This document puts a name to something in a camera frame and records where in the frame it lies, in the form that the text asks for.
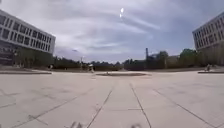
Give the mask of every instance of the sky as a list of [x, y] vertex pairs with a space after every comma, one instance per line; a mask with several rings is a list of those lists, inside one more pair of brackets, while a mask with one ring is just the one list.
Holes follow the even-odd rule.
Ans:
[[56, 36], [54, 55], [84, 61], [144, 59], [194, 49], [192, 31], [223, 0], [2, 0], [0, 8]]

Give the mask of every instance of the paved plaza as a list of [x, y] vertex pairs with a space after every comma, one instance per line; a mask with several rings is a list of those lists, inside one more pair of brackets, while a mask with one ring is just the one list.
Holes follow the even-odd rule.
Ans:
[[224, 128], [224, 75], [0, 75], [1, 128]]

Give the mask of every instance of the white building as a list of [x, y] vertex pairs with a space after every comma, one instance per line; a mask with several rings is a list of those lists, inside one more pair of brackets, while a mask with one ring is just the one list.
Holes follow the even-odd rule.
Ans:
[[224, 13], [193, 31], [193, 36], [205, 63], [224, 64]]
[[0, 10], [0, 60], [12, 59], [18, 47], [52, 55], [56, 38], [18, 18]]

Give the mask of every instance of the paving tile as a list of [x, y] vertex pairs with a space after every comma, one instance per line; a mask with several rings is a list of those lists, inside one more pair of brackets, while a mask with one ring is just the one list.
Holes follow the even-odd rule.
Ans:
[[17, 128], [50, 128], [46, 124], [43, 124], [37, 120], [30, 121], [28, 123], [25, 123]]
[[153, 128], [211, 128], [180, 107], [145, 110]]
[[136, 95], [144, 109], [176, 106], [164, 96], [149, 88], [135, 88]]
[[10, 98], [8, 96], [0, 96], [0, 108], [8, 105], [12, 105], [15, 103], [15, 100], [13, 98]]
[[102, 110], [90, 128], [149, 128], [141, 110], [105, 111]]
[[38, 119], [47, 123], [51, 128], [69, 128], [74, 122], [81, 123], [83, 128], [86, 128], [96, 113], [95, 108], [69, 103], [40, 116]]
[[75, 99], [72, 103], [99, 109], [103, 105], [111, 90], [111, 86], [97, 88]]
[[140, 106], [131, 87], [128, 84], [124, 84], [115, 87], [103, 109], [130, 110], [140, 109]]
[[29, 115], [15, 105], [0, 109], [0, 124], [2, 128], [11, 128], [27, 121], [29, 121]]
[[37, 117], [60, 105], [60, 103], [48, 97], [44, 97], [32, 102], [20, 103], [18, 105], [29, 115]]
[[21, 102], [31, 102], [39, 98], [43, 98], [42, 95], [36, 93], [35, 91], [23, 92], [16, 95], [11, 95], [16, 100], [16, 103]]
[[224, 101], [222, 99], [208, 99], [204, 102], [186, 105], [185, 108], [215, 127], [224, 123]]

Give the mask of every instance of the building facade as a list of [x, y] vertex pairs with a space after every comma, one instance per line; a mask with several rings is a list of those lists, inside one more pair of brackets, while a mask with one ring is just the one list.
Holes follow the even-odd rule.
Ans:
[[0, 64], [48, 65], [56, 38], [0, 10]]
[[224, 13], [193, 31], [193, 36], [203, 63], [224, 65]]

